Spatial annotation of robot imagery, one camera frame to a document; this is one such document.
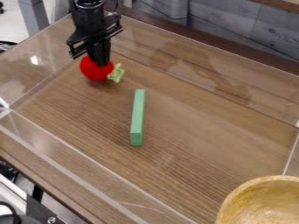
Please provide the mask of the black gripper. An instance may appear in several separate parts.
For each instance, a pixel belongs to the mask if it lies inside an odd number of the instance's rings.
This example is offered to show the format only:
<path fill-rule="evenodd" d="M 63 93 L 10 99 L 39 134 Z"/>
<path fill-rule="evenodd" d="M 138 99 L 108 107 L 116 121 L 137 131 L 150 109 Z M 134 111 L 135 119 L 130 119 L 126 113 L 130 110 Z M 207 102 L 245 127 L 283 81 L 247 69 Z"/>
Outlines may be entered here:
<path fill-rule="evenodd" d="M 70 0 L 75 32 L 67 39 L 70 55 L 76 59 L 84 53 L 104 67 L 110 62 L 111 39 L 123 31 L 122 15 L 106 13 L 106 0 Z"/>

